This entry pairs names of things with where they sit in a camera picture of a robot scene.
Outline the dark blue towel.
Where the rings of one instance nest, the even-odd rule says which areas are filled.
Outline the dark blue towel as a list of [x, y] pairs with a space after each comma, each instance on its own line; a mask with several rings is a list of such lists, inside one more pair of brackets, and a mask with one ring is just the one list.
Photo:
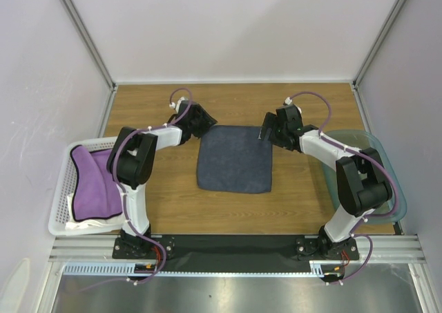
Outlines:
[[200, 140], [196, 170], [200, 189], [261, 194], [272, 188], [272, 145], [257, 126], [216, 125]]

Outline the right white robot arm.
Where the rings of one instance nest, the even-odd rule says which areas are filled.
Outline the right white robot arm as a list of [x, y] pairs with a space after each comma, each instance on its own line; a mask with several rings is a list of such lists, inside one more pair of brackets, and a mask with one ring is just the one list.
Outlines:
[[356, 227], [393, 197], [388, 172], [376, 149], [348, 147], [316, 126], [304, 125], [293, 104], [266, 113], [258, 138], [316, 158], [335, 171], [339, 207], [320, 228], [316, 244], [316, 253], [325, 259], [337, 257]]

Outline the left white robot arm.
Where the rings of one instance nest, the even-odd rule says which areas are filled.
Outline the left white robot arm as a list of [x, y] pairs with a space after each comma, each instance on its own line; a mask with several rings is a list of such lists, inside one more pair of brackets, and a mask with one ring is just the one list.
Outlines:
[[108, 157], [106, 168], [120, 192], [124, 215], [113, 258], [146, 258], [158, 246], [151, 238], [146, 211], [146, 183], [153, 171], [156, 152], [182, 145], [193, 136], [201, 138], [218, 123], [200, 104], [185, 97], [171, 106], [175, 114], [161, 126], [123, 127]]

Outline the purple towel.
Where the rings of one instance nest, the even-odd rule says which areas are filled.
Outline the purple towel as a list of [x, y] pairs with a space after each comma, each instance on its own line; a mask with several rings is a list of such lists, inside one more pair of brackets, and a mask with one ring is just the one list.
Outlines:
[[70, 151], [70, 159], [77, 174], [73, 192], [73, 220], [109, 220], [122, 214], [119, 189], [106, 168], [110, 149], [89, 151], [77, 145]]

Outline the white towel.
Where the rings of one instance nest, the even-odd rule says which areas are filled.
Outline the white towel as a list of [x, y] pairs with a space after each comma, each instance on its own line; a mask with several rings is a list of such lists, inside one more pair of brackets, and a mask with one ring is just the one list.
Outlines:
[[66, 196], [66, 202], [68, 204], [68, 221], [65, 224], [65, 230], [68, 233], [86, 231], [87, 234], [91, 234], [93, 231], [96, 233], [105, 233], [114, 230], [118, 230], [124, 223], [123, 214], [113, 216], [109, 219], [87, 219], [84, 221], [75, 221], [73, 218], [73, 194]]

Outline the clear blue plastic tray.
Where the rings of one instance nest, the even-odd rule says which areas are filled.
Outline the clear blue plastic tray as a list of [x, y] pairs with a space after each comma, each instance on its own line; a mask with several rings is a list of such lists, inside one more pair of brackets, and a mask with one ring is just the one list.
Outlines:
[[381, 141], [371, 133], [361, 130], [333, 130], [327, 131], [325, 134], [328, 135], [331, 139], [340, 142], [341, 145], [349, 145], [350, 147], [353, 147], [355, 149], [366, 149], [372, 147], [373, 149], [376, 149], [378, 151], [385, 170], [391, 175], [394, 183], [396, 184], [399, 200], [395, 214], [393, 214], [389, 218], [374, 217], [374, 215], [386, 214], [393, 207], [394, 199], [392, 198], [391, 200], [384, 203], [382, 207], [372, 213], [372, 216], [368, 220], [368, 223], [370, 225], [379, 225], [389, 222], [401, 221], [407, 213], [407, 202], [405, 196], [403, 195], [403, 191], [398, 184], [395, 172]]

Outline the white plastic laundry basket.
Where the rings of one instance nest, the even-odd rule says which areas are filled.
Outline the white plastic laundry basket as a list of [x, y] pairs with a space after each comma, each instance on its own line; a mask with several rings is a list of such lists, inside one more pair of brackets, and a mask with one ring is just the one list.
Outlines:
[[73, 233], [68, 233], [65, 230], [65, 224], [68, 221], [68, 204], [66, 202], [66, 196], [74, 193], [77, 184], [77, 171], [73, 161], [71, 160], [70, 151], [77, 145], [84, 146], [90, 152], [112, 149], [116, 139], [116, 137], [101, 137], [89, 140], [80, 140], [78, 142], [69, 144], [65, 148], [48, 221], [48, 229], [52, 235], [83, 236], [102, 234], [96, 233], [95, 231], [93, 231], [91, 234], [87, 234], [86, 231], [75, 231]]

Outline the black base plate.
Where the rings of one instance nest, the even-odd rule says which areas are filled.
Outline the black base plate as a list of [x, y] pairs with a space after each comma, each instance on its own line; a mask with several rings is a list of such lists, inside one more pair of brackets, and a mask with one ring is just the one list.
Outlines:
[[359, 259], [356, 241], [327, 247], [307, 235], [159, 235], [166, 250], [165, 272], [308, 272], [310, 262], [338, 264]]

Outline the aluminium frame rail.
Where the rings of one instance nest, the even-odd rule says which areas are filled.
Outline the aluminium frame rail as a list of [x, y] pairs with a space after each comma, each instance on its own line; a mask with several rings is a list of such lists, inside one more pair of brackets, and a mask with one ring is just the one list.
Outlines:
[[313, 277], [345, 278], [362, 265], [424, 263], [425, 257], [416, 236], [369, 235], [353, 238], [359, 259], [338, 264], [311, 261], [308, 272], [290, 273], [213, 273], [165, 272], [166, 250], [152, 249], [146, 258], [116, 259], [113, 248], [118, 236], [89, 235], [56, 238], [49, 260], [58, 263], [66, 275], [111, 276], [131, 281], [156, 276], [219, 276], [219, 277]]

